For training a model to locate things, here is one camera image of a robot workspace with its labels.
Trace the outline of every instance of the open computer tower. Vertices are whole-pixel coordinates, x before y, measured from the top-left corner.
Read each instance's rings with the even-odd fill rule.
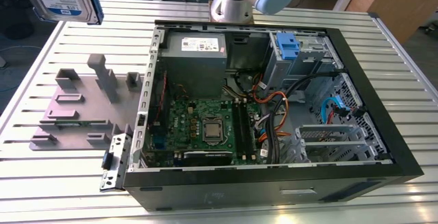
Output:
[[[154,23],[101,191],[146,210],[291,205],[423,174],[337,29]]]

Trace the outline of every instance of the cpu socket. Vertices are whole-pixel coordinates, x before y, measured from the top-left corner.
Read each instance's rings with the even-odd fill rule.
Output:
[[[224,140],[223,121],[219,117],[203,119],[203,142],[215,146]]]

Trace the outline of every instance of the blue drive bay latch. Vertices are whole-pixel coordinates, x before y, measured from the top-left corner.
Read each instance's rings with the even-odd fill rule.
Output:
[[[276,43],[281,51],[283,60],[295,60],[299,54],[299,41],[292,33],[277,33]]]

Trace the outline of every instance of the motherboard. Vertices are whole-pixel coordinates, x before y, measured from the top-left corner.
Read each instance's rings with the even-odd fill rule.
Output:
[[[148,164],[153,164],[152,167],[200,166],[205,157],[208,164],[257,164],[252,129],[257,117],[256,103],[173,100],[166,135],[150,136],[153,150],[145,154],[153,161]]]

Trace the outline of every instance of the metal slotted table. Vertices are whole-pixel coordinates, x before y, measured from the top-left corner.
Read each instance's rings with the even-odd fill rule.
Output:
[[[436,91],[379,19],[365,13],[255,11],[256,24],[339,28],[424,175],[341,203],[148,213],[126,194],[100,193],[102,151],[30,151],[60,68],[92,74],[90,53],[116,74],[145,72],[156,19],[208,21],[205,4],[100,0],[101,26],[60,22],[0,117],[0,221],[142,223],[423,223],[438,221]]]

